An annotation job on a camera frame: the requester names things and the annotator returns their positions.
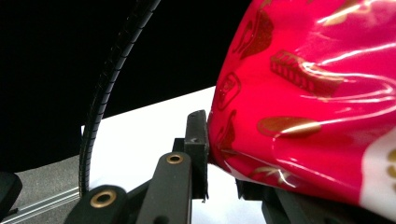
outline white surface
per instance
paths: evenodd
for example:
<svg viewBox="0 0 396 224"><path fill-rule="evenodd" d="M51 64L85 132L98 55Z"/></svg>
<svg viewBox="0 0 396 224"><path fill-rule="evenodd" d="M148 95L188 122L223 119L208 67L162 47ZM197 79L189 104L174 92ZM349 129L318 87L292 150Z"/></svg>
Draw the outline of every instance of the white surface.
<svg viewBox="0 0 396 224"><path fill-rule="evenodd" d="M214 88L104 119L92 154L91 188L116 185L129 191L152 178L161 155L184 137L187 116L208 115ZM208 167L209 200L192 203L192 223L265 223L261 202L238 200L232 176Z"/></svg>
<svg viewBox="0 0 396 224"><path fill-rule="evenodd" d="M364 208L393 221L396 221L396 179L392 178L387 170L392 166L396 169L396 163L387 158L396 150L395 139L396 128L393 128L374 141L364 152L360 201Z"/></svg>

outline black curtain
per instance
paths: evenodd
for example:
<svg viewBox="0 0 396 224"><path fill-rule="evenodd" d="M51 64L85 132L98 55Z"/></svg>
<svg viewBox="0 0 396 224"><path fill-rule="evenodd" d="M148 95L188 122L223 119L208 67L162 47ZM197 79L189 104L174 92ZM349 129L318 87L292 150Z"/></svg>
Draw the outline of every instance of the black curtain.
<svg viewBox="0 0 396 224"><path fill-rule="evenodd" d="M249 1L162 0L105 117L216 84ZM0 0L0 171L78 154L93 87L134 1Z"/></svg>

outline gray floor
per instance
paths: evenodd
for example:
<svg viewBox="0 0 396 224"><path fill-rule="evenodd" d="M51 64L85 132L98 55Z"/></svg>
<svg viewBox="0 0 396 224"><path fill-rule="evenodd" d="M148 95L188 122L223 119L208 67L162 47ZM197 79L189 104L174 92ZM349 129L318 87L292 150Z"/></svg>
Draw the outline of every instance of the gray floor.
<svg viewBox="0 0 396 224"><path fill-rule="evenodd" d="M37 169L17 173L23 189L13 208L39 202L78 185L78 156ZM23 224L64 223L67 214L77 200L54 208L48 212L24 220Z"/></svg>

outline black cable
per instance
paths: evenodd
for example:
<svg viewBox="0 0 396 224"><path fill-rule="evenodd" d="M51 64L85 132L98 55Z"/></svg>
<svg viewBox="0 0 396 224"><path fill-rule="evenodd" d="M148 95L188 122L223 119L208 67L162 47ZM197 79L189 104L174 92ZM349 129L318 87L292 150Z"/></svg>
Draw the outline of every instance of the black cable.
<svg viewBox="0 0 396 224"><path fill-rule="evenodd" d="M139 37L154 9L161 0L136 0L134 9L127 18L110 55L105 68L95 86L94 96L89 108L87 122L79 152L78 186L80 196L89 190L90 167L93 144L105 113L106 104L116 82L117 76L128 57L136 39Z"/></svg>

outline clear plastic wrap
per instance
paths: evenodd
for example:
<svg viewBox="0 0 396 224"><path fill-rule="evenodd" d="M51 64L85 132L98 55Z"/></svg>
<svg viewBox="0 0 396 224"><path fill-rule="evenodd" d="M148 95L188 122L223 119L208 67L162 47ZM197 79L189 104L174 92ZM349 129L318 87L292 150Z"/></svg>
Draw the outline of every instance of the clear plastic wrap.
<svg viewBox="0 0 396 224"><path fill-rule="evenodd" d="M253 0L221 69L211 159L396 221L396 1Z"/></svg>

